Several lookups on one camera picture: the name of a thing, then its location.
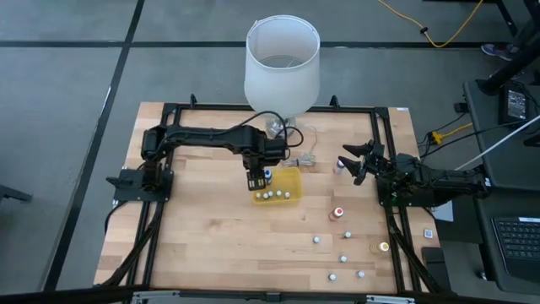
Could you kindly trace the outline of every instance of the yellow tray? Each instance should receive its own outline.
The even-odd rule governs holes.
[[[272,204],[294,204],[298,203],[304,197],[302,192],[302,177],[300,170],[297,167],[288,167],[281,169],[272,169],[272,184],[265,189],[251,192],[251,201],[258,205]],[[262,195],[273,192],[271,198],[264,199]],[[285,198],[285,193],[290,194],[289,198]],[[257,193],[261,194],[261,198],[257,198]]]

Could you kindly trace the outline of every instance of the white cable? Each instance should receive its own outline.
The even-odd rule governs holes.
[[[313,130],[315,133],[315,143],[311,146],[311,149],[308,153],[302,154],[299,158],[295,160],[284,160],[283,166],[314,166],[315,165],[315,156],[313,155],[313,149],[317,145],[317,129],[310,125],[304,125],[302,127],[308,127]]]
[[[523,130],[524,128],[527,128],[529,125],[531,125],[532,123],[534,123],[535,121],[537,121],[538,119],[540,119],[540,115],[538,115],[537,117],[534,117],[534,119],[530,120],[528,123],[524,124],[523,126],[517,128],[514,132],[506,135],[503,139],[501,139],[499,142],[497,142],[497,144],[494,144],[492,145],[491,147],[489,147],[488,149],[486,149],[484,152],[480,153],[477,157],[473,158],[472,160],[466,162],[465,164],[461,165],[461,166],[458,166],[456,168],[456,170],[461,170],[463,169],[463,167],[469,165],[470,163],[474,162],[475,160],[479,159],[480,157],[486,155],[487,153],[491,152],[492,149],[495,149],[497,148],[497,146],[499,146],[500,144],[504,143],[504,141],[506,141],[508,138],[511,138],[512,136],[518,134],[521,130]]]

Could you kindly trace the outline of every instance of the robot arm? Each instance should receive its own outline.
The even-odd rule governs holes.
[[[379,196],[391,206],[437,207],[462,195],[485,197],[489,194],[482,170],[436,170],[419,159],[399,154],[395,160],[383,156],[384,145],[373,140],[361,146],[343,146],[364,161],[353,161],[339,156],[340,161],[360,185],[367,173],[375,175]]]
[[[266,186],[264,167],[284,160],[287,149],[283,138],[267,138],[263,131],[249,125],[225,130],[172,125],[144,131],[141,156],[147,163],[156,163],[182,145],[225,148],[234,155],[242,155],[251,191]]]

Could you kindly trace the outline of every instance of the wooden table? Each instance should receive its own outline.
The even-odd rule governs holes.
[[[159,124],[163,103],[142,103],[125,166],[136,168],[143,131]],[[413,125],[407,109],[392,108],[390,122],[397,152],[418,156]],[[250,111],[182,111],[181,125],[229,128],[253,115]],[[305,142],[291,158],[314,148],[316,165],[302,167],[304,198],[295,205],[256,206],[251,203],[246,174],[239,155],[227,149],[180,147],[172,169],[175,180],[165,204],[151,285],[174,290],[280,290],[358,293],[395,293],[389,252],[370,253],[370,244],[388,241],[383,208],[378,204],[375,179],[354,186],[345,171],[332,174],[338,155],[353,158],[342,144],[372,139],[370,117],[358,113],[305,113],[297,117]],[[264,118],[252,125],[264,129]],[[382,142],[384,127],[379,121]],[[295,143],[298,134],[289,142]],[[328,214],[344,208],[336,222]],[[95,283],[108,279],[132,248],[141,203],[132,202],[111,217]],[[415,251],[438,247],[433,219],[421,208],[408,208]],[[424,229],[434,232],[424,238]],[[350,231],[352,238],[344,239]],[[312,239],[319,236],[321,242]],[[348,258],[339,263],[340,255]],[[139,259],[136,283],[142,280],[146,253]],[[403,273],[411,289],[406,257]],[[365,277],[359,279],[357,271]],[[328,280],[335,274],[337,280]]]

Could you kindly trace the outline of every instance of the keyboard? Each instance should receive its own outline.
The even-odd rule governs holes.
[[[540,218],[493,218],[506,271],[525,280],[540,281]]]

